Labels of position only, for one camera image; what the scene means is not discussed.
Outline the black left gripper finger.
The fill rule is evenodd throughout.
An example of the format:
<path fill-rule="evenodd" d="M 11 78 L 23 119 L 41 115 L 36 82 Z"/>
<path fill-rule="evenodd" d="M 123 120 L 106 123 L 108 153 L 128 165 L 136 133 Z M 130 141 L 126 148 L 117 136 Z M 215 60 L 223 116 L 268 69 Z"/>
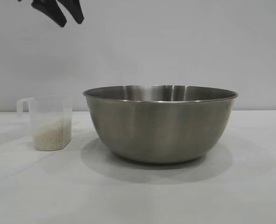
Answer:
<path fill-rule="evenodd" d="M 55 0 L 33 0 L 31 6 L 48 16 L 58 26 L 64 27 L 67 19 Z"/>
<path fill-rule="evenodd" d="M 69 12 L 77 24 L 82 24 L 84 21 L 84 15 L 80 5 L 80 0 L 70 0 Z"/>

